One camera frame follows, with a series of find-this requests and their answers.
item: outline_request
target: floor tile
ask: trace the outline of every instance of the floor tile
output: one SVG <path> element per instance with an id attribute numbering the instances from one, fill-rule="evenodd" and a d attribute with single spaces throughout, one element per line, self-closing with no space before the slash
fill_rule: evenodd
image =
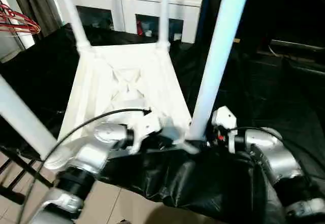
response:
<path id="1" fill-rule="evenodd" d="M 22 190 L 22 193 L 25 194 L 29 188 L 29 184 L 26 184 Z M 48 187 L 40 182 L 35 183 L 34 190 L 31 193 L 30 199 L 27 203 L 23 221 L 25 221 L 30 215 L 35 211 L 36 207 L 39 205 L 40 201 L 44 197 L 45 193 L 48 191 Z M 20 212 L 21 206 L 13 203 L 9 206 L 8 210 L 4 214 L 4 218 L 10 221 L 16 221 L 18 213 Z"/>
<path id="2" fill-rule="evenodd" d="M 15 224 L 15 223 L 0 217 L 0 224 Z"/>
<path id="3" fill-rule="evenodd" d="M 12 201 L 6 199 L 5 197 L 0 195 L 0 218 L 5 214 L 8 207 L 12 204 Z"/>
<path id="4" fill-rule="evenodd" d="M 203 215 L 191 211 L 164 206 L 149 201 L 142 196 L 123 189 L 117 199 L 108 224 L 117 224 L 121 220 L 132 224 L 208 224 L 217 223 Z"/>
<path id="5" fill-rule="evenodd" d="M 112 211 L 120 188 L 96 182 L 92 192 L 85 201 L 84 210 L 77 224 L 106 224 Z"/>

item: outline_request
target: black fabric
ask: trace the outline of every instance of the black fabric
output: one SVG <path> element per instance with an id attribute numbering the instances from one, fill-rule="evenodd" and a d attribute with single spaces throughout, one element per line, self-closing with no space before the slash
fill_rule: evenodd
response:
<path id="1" fill-rule="evenodd" d="M 93 45 L 154 41 L 95 28 L 86 28 L 86 33 Z M 195 44 L 185 51 L 179 47 L 173 43 L 170 55 L 192 113 L 209 46 Z M 78 58 L 66 25 L 0 66 L 1 75 L 56 136 Z M 227 105 L 238 125 L 269 126 L 279 131 L 325 194 L 324 79 L 320 65 L 262 55 L 247 57 L 233 47 L 214 107 Z M 0 124 L 2 147 L 37 157 L 3 119 Z M 198 156 L 183 151 L 133 156 L 109 162 L 101 181 L 228 223 L 283 221 L 274 190 L 258 165 L 244 154 L 209 150 Z"/>

